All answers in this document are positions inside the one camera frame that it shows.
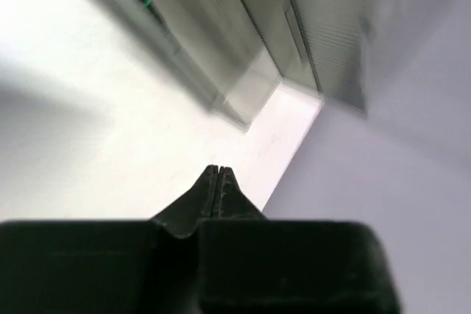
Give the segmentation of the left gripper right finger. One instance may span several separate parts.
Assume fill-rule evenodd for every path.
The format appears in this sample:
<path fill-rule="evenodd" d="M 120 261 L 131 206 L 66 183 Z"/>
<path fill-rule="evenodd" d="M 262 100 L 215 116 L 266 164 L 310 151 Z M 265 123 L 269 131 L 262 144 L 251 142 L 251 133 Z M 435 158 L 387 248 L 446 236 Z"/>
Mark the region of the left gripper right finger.
<path fill-rule="evenodd" d="M 219 170 L 198 228 L 204 313 L 399 313 L 383 246 L 352 221 L 250 218 L 231 168 Z"/>

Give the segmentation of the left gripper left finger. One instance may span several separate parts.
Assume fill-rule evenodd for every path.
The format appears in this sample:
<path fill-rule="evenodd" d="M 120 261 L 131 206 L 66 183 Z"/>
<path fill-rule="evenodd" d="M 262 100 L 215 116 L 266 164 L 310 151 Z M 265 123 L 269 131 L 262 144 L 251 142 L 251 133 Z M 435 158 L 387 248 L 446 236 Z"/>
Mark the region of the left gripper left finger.
<path fill-rule="evenodd" d="M 3 313 L 194 313 L 217 169 L 149 219 L 1 223 Z"/>

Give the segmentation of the clear plastic drawer cabinet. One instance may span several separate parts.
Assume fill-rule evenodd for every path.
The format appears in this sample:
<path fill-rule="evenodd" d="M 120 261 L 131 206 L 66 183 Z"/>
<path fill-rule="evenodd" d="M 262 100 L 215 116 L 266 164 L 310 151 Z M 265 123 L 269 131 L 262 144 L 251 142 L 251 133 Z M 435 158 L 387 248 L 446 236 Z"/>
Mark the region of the clear plastic drawer cabinet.
<path fill-rule="evenodd" d="M 361 41 L 372 0 L 97 0 L 199 103 L 249 126 L 282 79 L 365 110 Z"/>

